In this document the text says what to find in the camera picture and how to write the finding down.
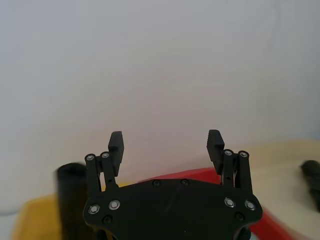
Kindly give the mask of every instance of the white wall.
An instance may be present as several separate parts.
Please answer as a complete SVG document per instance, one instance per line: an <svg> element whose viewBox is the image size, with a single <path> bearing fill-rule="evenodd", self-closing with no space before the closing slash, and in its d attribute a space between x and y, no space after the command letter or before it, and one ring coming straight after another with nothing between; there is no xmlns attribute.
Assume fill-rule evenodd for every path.
<svg viewBox="0 0 320 240"><path fill-rule="evenodd" d="M318 0L2 0L0 206L122 130L120 180L228 146L320 136Z"/></svg>

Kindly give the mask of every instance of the red surface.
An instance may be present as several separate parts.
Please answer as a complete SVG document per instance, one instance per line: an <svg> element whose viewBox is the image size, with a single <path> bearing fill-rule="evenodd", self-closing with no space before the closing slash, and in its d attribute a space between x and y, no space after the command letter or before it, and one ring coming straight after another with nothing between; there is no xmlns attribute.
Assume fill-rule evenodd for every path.
<svg viewBox="0 0 320 240"><path fill-rule="evenodd" d="M220 184L220 177L214 168L200 168L182 171L173 174L153 177L151 179L193 179L213 184ZM262 219L251 226L251 231L257 235L259 240L293 240L268 213L263 210Z"/></svg>

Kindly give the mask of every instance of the screw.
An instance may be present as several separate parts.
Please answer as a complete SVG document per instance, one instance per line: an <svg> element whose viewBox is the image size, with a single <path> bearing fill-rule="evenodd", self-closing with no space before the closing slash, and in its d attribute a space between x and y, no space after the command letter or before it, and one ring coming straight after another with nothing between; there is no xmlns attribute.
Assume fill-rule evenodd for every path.
<svg viewBox="0 0 320 240"><path fill-rule="evenodd" d="M91 161L91 160L93 160L95 157L93 156L93 155L89 155L89 156L87 156L86 157L86 159L88 160L88 161Z"/></svg>
<svg viewBox="0 0 320 240"><path fill-rule="evenodd" d="M159 187L160 186L160 181L159 180L154 180L152 182L153 186Z"/></svg>
<svg viewBox="0 0 320 240"><path fill-rule="evenodd" d="M242 152L240 152L240 156L246 158L246 157L248 157L248 154L246 154L244 151L242 151Z"/></svg>
<svg viewBox="0 0 320 240"><path fill-rule="evenodd" d="M237 212L237 213L234 215L234 218L237 219L237 220L239 220L239 221L245 220L245 216L244 216L242 213L240 213L240 212Z"/></svg>
<svg viewBox="0 0 320 240"><path fill-rule="evenodd" d="M105 217L103 218L102 221L103 221L104 224L110 224L110 223L112 222L112 216L107 215L107 216L105 216Z"/></svg>
<svg viewBox="0 0 320 240"><path fill-rule="evenodd" d="M109 153L105 152L104 154L102 154L102 157L106 159L107 157L109 157Z"/></svg>
<svg viewBox="0 0 320 240"><path fill-rule="evenodd" d="M120 207L120 202L118 200L112 200L109 203L109 209L110 210L117 210Z"/></svg>
<svg viewBox="0 0 320 240"><path fill-rule="evenodd" d="M188 179L182 179L182 180L181 180L181 184L182 184L182 185L185 185L185 186L188 186L188 185L189 185Z"/></svg>
<svg viewBox="0 0 320 240"><path fill-rule="evenodd" d="M97 212L99 212L100 206L99 205L92 205L89 208L89 213L90 214L96 214Z"/></svg>
<svg viewBox="0 0 320 240"><path fill-rule="evenodd" d="M253 202L251 202L251 201L245 201L245 206L248 208L248 209L250 209L251 211L254 211L254 210L256 210L256 205L253 203Z"/></svg>
<svg viewBox="0 0 320 240"><path fill-rule="evenodd" d="M224 203L230 208L234 208L236 206L236 203L231 198L224 199Z"/></svg>
<svg viewBox="0 0 320 240"><path fill-rule="evenodd" d="M225 154L225 155L228 155L228 156L231 156L231 155L232 155L232 152L229 151L229 150L226 150L226 151L224 151L224 154Z"/></svg>

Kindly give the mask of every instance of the yellow object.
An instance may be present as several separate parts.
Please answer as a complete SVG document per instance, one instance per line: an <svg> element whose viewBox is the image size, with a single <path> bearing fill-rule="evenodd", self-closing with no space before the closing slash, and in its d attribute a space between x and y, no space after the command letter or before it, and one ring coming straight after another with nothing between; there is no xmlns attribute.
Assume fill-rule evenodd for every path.
<svg viewBox="0 0 320 240"><path fill-rule="evenodd" d="M57 196L53 194L26 202L18 216L12 239L61 240Z"/></svg>

